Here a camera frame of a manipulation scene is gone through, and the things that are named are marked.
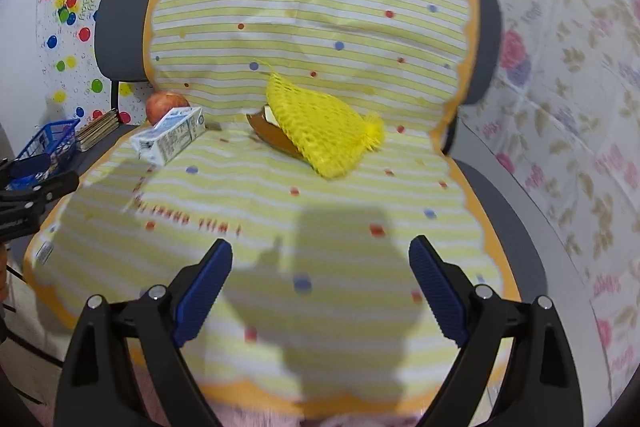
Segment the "milk carton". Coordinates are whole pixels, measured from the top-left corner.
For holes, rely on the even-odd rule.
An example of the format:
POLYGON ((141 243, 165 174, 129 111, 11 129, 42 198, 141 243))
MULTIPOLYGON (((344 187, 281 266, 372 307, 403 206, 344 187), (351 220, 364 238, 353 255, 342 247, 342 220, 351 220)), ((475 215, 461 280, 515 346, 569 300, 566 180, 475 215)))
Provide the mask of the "milk carton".
POLYGON ((130 139, 138 158, 153 166, 165 166, 206 130, 201 107, 172 108, 153 128, 130 139))

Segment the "brown leather sheath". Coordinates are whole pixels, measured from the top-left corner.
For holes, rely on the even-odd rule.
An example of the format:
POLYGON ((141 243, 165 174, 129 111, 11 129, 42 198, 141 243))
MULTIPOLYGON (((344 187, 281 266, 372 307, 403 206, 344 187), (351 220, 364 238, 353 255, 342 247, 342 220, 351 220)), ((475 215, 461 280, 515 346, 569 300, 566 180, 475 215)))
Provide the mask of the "brown leather sheath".
POLYGON ((288 156, 304 159, 302 153, 278 124, 269 105, 265 105, 258 113, 248 114, 246 119, 258 138, 266 144, 288 156))

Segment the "yellow foam fruit net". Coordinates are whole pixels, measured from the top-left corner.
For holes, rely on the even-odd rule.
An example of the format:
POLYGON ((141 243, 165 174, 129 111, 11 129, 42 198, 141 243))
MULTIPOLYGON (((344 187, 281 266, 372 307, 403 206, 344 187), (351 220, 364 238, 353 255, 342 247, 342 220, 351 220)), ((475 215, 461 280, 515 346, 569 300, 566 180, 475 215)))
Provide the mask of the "yellow foam fruit net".
POLYGON ((266 105, 304 161, 326 179, 346 176, 364 153, 378 150, 384 141, 380 116, 362 116, 335 96, 298 87, 274 70, 266 105))

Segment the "blue plastic basket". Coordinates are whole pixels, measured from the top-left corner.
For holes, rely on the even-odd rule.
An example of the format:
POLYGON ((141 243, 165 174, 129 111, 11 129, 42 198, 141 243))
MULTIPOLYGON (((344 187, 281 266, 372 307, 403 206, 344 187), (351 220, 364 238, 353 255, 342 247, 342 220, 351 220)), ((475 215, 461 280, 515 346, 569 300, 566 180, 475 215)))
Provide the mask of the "blue plastic basket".
POLYGON ((75 156, 78 147, 76 127, 78 118, 48 122, 44 124, 17 155, 16 160, 31 160, 47 156, 47 165, 40 162, 26 171, 14 174, 8 184, 10 190, 26 190, 63 171, 75 156))

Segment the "stack of books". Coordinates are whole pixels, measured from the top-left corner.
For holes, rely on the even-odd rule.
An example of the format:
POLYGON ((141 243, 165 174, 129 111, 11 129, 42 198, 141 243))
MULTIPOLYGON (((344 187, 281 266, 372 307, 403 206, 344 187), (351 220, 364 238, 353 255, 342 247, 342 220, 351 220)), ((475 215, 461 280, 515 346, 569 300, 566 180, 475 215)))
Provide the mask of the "stack of books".
POLYGON ((107 135, 116 130, 120 125, 116 109, 93 119, 76 133, 76 142, 79 152, 88 152, 107 135))

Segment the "red apple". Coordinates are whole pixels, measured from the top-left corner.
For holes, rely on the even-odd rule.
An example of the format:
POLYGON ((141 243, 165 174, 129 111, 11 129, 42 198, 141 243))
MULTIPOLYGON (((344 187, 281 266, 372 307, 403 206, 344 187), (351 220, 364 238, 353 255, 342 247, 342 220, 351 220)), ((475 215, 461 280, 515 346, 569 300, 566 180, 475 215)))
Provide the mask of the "red apple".
POLYGON ((189 107, 190 103, 181 94, 154 92, 145 103, 145 115, 151 126, 155 126, 171 109, 189 107))

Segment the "pink fluffy rug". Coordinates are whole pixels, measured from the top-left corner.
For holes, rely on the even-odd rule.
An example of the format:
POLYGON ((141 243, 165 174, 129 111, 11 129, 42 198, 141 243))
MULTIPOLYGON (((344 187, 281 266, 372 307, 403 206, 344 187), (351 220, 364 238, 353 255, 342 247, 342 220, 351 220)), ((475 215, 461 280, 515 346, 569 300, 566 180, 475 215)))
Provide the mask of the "pink fluffy rug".
MULTIPOLYGON (((134 369, 136 381, 140 387, 142 399, 152 421, 162 426, 168 426, 169 421, 160 405, 156 392, 153 389, 151 377, 146 369, 136 367, 134 369)), ((256 412, 232 407, 218 402, 209 401, 209 406, 217 415, 224 426, 240 427, 295 427, 295 426, 414 426, 421 417, 420 413, 410 415, 361 415, 346 414, 336 415, 325 419, 306 419, 297 416, 288 416, 271 411, 256 412)))

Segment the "dark grey chair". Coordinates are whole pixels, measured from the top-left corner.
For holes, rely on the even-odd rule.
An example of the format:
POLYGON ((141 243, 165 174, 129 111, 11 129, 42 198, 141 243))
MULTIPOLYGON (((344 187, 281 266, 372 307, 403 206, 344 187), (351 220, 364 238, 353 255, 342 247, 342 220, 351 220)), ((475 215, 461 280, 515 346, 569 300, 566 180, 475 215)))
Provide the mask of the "dark grey chair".
MULTIPOLYGON (((498 0, 480 2, 480 58, 471 76, 471 87, 463 103, 473 105, 484 98, 489 76, 497 64, 497 49, 501 23, 498 0)), ((106 70, 111 83, 118 80, 145 82, 142 72, 143 22, 151 0, 101 0, 98 20, 98 65, 106 70)), ((494 184, 474 167, 455 160, 462 178, 471 184, 494 227, 506 254, 520 295, 532 300, 548 291, 546 271, 534 242, 515 210, 494 184)))

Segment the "yellow striped plastic cover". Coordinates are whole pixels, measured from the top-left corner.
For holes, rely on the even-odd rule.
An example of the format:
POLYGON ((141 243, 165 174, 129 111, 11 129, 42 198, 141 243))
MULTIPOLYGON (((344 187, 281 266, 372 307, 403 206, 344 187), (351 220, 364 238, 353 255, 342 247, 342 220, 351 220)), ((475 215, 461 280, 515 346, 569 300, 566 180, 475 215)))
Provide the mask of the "yellow striped plastic cover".
POLYGON ((182 96, 201 134, 120 139, 30 242, 28 283, 74 325, 91 294, 167 282, 223 239, 230 277, 186 344, 208 399, 311 418, 425 409, 457 349, 410 242, 518 295, 442 151, 494 75, 501 22, 498 0, 100 0, 100 72, 182 96))

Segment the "floral pattern plastic sheet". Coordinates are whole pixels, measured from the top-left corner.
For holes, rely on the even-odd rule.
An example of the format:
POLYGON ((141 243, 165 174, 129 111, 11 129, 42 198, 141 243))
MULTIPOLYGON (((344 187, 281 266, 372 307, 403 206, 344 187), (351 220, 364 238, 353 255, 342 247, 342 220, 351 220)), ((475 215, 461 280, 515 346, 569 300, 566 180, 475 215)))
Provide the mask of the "floral pattern plastic sheet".
POLYGON ((639 0, 499 1, 499 66, 462 118, 544 218, 549 285, 600 416, 639 365, 639 0))

